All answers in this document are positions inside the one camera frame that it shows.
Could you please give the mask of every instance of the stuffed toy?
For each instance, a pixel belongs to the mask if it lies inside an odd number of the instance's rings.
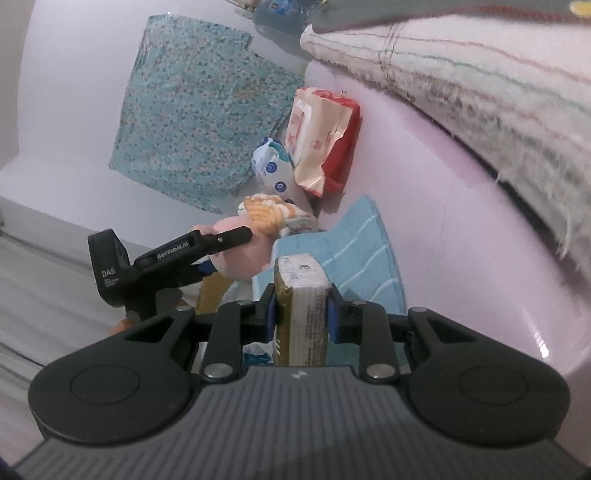
[[[252,240],[209,258],[224,277],[243,281],[250,281],[270,266],[271,249],[279,237],[318,231],[317,220],[311,213],[284,202],[278,195],[264,193],[246,197],[238,207],[238,216],[224,218],[212,226],[195,225],[193,229],[207,234],[239,226],[252,230]]]

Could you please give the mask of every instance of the blue striped towel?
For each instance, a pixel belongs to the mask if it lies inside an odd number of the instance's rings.
[[[361,197],[329,232],[301,233],[281,238],[273,247],[272,262],[285,255],[314,255],[345,300],[368,300],[386,312],[405,314],[404,289],[396,258],[375,203]],[[269,268],[252,279],[254,298],[273,282]],[[405,362],[400,346],[399,359]],[[357,366],[359,348],[329,343],[327,365]]]

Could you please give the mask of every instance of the striped towel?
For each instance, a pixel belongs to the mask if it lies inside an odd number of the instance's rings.
[[[448,15],[328,34],[308,27],[301,46],[403,95],[459,137],[591,279],[588,25]]]
[[[273,247],[272,261],[285,255],[310,253],[345,300],[368,300],[388,313],[404,314],[406,304],[400,273],[375,203],[361,197],[330,232],[302,233],[281,238]],[[252,280],[255,299],[273,282],[272,268]],[[405,361],[401,348],[398,357]],[[329,343],[327,365],[357,366],[359,348]]]

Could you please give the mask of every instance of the teal floral cloth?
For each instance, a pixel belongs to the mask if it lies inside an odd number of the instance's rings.
[[[252,151],[288,115],[301,76],[248,50],[248,33],[150,17],[110,168],[214,213],[250,179]]]

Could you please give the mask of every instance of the pink plush toy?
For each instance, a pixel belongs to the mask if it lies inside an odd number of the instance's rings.
[[[246,216],[223,218],[213,226],[195,225],[193,230],[200,230],[203,235],[206,235],[226,232],[239,226],[247,226],[252,230],[252,240],[245,245],[210,255],[210,259],[224,277],[233,280],[251,280],[270,266],[274,238],[262,233]]]

